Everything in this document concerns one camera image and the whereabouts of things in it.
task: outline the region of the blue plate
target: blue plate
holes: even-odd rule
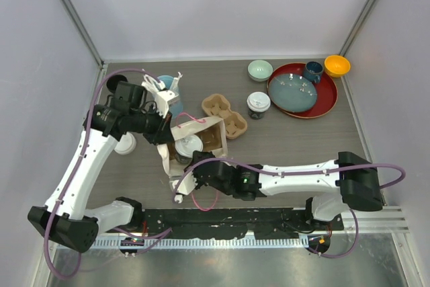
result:
[[[315,86],[292,73],[274,77],[269,84],[269,96],[275,105],[289,112],[307,111],[317,99]]]

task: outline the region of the white cup lid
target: white cup lid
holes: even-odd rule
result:
[[[120,155],[130,154],[136,148],[136,138],[127,132],[115,146],[115,152]]]
[[[185,138],[176,140],[175,149],[177,153],[181,156],[192,158],[194,151],[203,150],[203,142],[200,140],[199,137],[192,134]]]
[[[247,100],[249,109],[264,112],[270,107],[270,97],[264,92],[251,93]]]

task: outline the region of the white paper bag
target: white paper bag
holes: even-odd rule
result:
[[[175,141],[191,134],[196,134],[203,141],[203,151],[210,151],[215,157],[227,156],[228,150],[224,120],[216,116],[206,117],[200,120],[204,120],[205,122],[201,123],[192,120],[172,128],[171,131]],[[157,149],[163,160],[163,168],[165,173],[169,176],[169,183],[173,190],[187,165],[180,164],[175,159],[175,143],[158,145]],[[195,186],[195,179],[190,173],[182,181],[177,192],[188,195]]]

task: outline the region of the white bowl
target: white bowl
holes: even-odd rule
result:
[[[264,82],[268,80],[273,73],[273,67],[265,60],[253,60],[248,65],[248,75],[252,80]]]

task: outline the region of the white wall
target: white wall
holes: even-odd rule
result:
[[[372,155],[406,169],[405,181],[385,194],[402,206],[423,269],[430,263],[429,24],[430,0],[379,0],[347,55]]]
[[[0,279],[30,286],[42,238],[27,221],[75,151],[97,66],[59,0],[0,0]]]
[[[72,0],[104,59],[339,52],[366,0]]]

